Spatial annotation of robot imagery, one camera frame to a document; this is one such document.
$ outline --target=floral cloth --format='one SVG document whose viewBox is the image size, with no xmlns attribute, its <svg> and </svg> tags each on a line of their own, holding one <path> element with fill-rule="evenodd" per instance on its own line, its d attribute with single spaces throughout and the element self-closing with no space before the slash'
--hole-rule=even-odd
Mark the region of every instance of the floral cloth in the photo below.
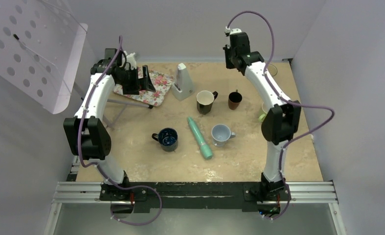
<svg viewBox="0 0 385 235">
<path fill-rule="evenodd" d="M 137 73 L 139 74 L 139 78 L 143 77 L 142 69 L 137 68 Z M 113 88 L 113 92 L 146 104 L 159 106 L 162 104 L 165 95 L 171 88 L 174 77 L 154 70 L 149 70 L 149 76 L 151 77 L 152 84 L 155 87 L 155 93 L 140 91 L 139 94 L 123 94 L 121 85 L 116 85 Z"/>
</svg>

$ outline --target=wall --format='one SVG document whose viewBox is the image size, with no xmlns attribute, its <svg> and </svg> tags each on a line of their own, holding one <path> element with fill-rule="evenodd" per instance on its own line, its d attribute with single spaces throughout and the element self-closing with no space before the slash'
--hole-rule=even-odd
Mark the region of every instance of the wall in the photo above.
<svg viewBox="0 0 385 235">
<path fill-rule="evenodd" d="M 94 53 L 85 44 L 76 82 L 87 90 Z M 64 181 L 73 155 L 63 130 L 81 104 L 72 93 L 58 115 L 0 77 L 0 234 L 40 235 L 58 181 Z"/>
<path fill-rule="evenodd" d="M 301 101 L 335 119 L 315 134 L 349 234 L 385 234 L 385 0 L 327 0 L 293 60 Z M 328 117 L 305 110 L 310 128 Z"/>
<path fill-rule="evenodd" d="M 141 61 L 222 61 L 224 28 L 243 10 L 269 19 L 276 37 L 275 60 L 293 58 L 325 0 L 70 0 L 76 18 L 91 28 L 96 56 L 116 47 L 136 51 Z M 240 16 L 232 27 L 249 34 L 253 50 L 268 57 L 271 37 L 257 16 Z"/>
</svg>

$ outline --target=black and white mug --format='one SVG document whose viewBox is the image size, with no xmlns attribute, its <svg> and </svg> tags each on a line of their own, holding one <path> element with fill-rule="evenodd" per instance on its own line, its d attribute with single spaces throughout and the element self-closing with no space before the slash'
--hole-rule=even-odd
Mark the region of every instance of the black and white mug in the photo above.
<svg viewBox="0 0 385 235">
<path fill-rule="evenodd" d="M 200 91 L 197 94 L 197 109 L 200 114 L 207 114 L 211 111 L 212 103 L 217 98 L 218 92 Z"/>
</svg>

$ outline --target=table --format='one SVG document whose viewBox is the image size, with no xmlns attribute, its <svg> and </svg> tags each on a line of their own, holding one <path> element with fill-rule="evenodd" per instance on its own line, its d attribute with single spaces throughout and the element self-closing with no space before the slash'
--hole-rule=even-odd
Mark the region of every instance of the table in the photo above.
<svg viewBox="0 0 385 235">
<path fill-rule="evenodd" d="M 149 69 L 174 75 L 178 63 L 148 63 Z M 128 106 L 114 126 L 108 128 L 112 138 L 112 155 L 127 172 L 130 181 L 164 182 L 238 182 L 259 181 L 266 163 L 267 143 L 264 140 L 258 112 L 263 103 L 253 85 L 237 70 L 227 70 L 225 63 L 185 63 L 194 81 L 196 92 L 178 101 L 171 91 L 162 105 L 153 109 Z M 299 100 L 289 63 L 274 63 L 278 74 L 274 77 L 292 100 Z M 207 115 L 196 108 L 196 94 L 201 90 L 217 91 L 218 98 Z M 228 108 L 228 95 L 238 90 L 243 101 L 232 111 Z M 131 101 L 111 94 L 112 99 Z M 108 103 L 105 115 L 117 116 L 121 105 Z M 210 145 L 214 153 L 205 160 L 192 135 L 186 118 L 193 117 L 205 140 L 211 144 L 211 129 L 223 123 L 236 133 L 223 148 Z M 171 127 L 178 132 L 179 146 L 175 152 L 164 152 L 152 133 Z M 308 130 L 302 111 L 300 135 Z M 288 181 L 322 181 L 312 139 L 307 136 L 289 146 L 285 163 Z M 80 167 L 77 181 L 100 182 L 102 178 L 94 167 Z"/>
</svg>

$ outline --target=cup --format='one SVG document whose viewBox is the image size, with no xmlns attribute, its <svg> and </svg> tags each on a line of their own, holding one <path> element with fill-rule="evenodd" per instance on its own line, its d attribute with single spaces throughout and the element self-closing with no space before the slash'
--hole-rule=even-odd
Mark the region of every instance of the cup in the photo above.
<svg viewBox="0 0 385 235">
<path fill-rule="evenodd" d="M 218 92 L 200 91 L 197 94 L 197 109 L 200 114 L 207 114 L 211 111 L 212 103 L 217 98 Z"/>
<path fill-rule="evenodd" d="M 178 134 L 172 128 L 162 129 L 159 134 L 153 133 L 152 138 L 158 141 L 160 147 L 166 152 L 174 151 L 178 147 Z"/>
<path fill-rule="evenodd" d="M 217 147 L 222 147 L 227 140 L 234 138 L 235 133 L 231 132 L 230 128 L 224 124 L 217 124 L 211 130 L 212 143 Z"/>
<path fill-rule="evenodd" d="M 240 93 L 238 93 L 238 90 L 235 90 L 235 92 L 231 92 L 228 96 L 228 107 L 231 110 L 235 110 L 240 104 L 241 100 L 243 100 L 243 97 Z"/>
<path fill-rule="evenodd" d="M 266 118 L 267 116 L 267 107 L 265 105 L 265 103 L 263 102 L 263 104 L 261 105 L 261 109 L 259 111 L 259 117 L 258 117 L 258 121 L 260 123 L 262 123 L 264 121 L 264 119 Z"/>
</svg>

